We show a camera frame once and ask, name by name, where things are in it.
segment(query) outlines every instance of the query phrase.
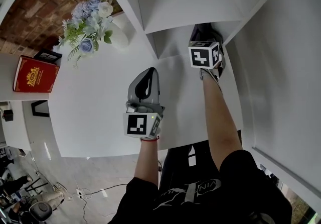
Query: white floor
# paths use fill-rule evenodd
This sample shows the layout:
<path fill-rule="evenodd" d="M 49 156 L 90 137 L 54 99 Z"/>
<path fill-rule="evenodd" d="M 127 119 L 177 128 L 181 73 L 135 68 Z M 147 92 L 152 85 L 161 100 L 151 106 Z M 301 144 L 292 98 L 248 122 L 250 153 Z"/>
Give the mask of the white floor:
<path fill-rule="evenodd" d="M 18 156 L 15 159 L 15 169 L 20 164 L 34 180 L 38 178 L 35 174 L 38 170 L 50 183 L 63 184 L 71 197 L 71 201 L 65 200 L 47 223 L 86 223 L 83 219 L 85 202 L 77 197 L 77 187 L 84 188 L 84 193 L 90 193 L 113 185 L 128 183 L 133 178 L 137 155 L 90 159 L 62 158 L 55 139 L 43 137 L 38 141 L 30 142 L 32 151 L 25 158 Z M 160 154 L 162 156 L 159 155 L 159 159 L 163 161 L 166 152 L 162 151 Z M 116 213 L 124 192 L 125 186 L 120 186 L 107 190 L 108 197 L 104 197 L 101 192 L 91 198 L 88 196 L 90 199 L 87 200 L 85 208 L 85 218 L 88 223 L 108 223 Z"/>

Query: brick wall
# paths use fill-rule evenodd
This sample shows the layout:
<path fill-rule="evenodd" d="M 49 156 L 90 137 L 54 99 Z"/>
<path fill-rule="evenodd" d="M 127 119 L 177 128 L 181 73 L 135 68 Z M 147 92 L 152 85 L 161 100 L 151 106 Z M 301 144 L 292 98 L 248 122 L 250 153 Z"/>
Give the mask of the brick wall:
<path fill-rule="evenodd" d="M 64 34 L 62 20 L 83 0 L 15 0 L 0 26 L 0 52 L 34 56 Z M 113 0 L 114 14 L 122 11 Z"/>

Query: t-shirt print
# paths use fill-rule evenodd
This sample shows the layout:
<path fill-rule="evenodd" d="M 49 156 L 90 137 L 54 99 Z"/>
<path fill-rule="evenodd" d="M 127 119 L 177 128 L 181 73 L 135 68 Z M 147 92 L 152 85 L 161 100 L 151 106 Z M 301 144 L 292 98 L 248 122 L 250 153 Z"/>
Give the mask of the t-shirt print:
<path fill-rule="evenodd" d="M 221 181 L 214 178 L 184 185 L 182 188 L 172 188 L 155 200 L 153 210 L 168 206 L 180 206 L 186 202 L 201 204 L 203 201 L 206 201 L 208 195 L 213 196 L 211 194 L 220 188 L 221 185 Z"/>

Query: red book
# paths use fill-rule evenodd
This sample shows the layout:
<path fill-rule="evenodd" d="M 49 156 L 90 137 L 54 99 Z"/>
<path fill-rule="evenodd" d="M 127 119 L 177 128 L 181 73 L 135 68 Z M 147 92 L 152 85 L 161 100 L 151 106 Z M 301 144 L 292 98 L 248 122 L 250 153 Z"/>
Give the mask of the red book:
<path fill-rule="evenodd" d="M 55 64 L 21 56 L 14 81 L 14 91 L 24 93 L 50 93 L 59 67 Z"/>

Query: white vase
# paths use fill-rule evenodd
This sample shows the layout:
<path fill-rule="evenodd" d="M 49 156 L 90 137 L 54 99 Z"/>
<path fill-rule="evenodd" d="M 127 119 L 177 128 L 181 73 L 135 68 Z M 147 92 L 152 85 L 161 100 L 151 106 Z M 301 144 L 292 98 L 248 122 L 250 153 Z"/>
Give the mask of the white vase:
<path fill-rule="evenodd" d="M 111 45 L 118 50 L 122 50 L 128 46 L 128 38 L 125 33 L 115 24 L 109 24 L 110 30 L 112 30 L 112 35 L 110 36 Z"/>

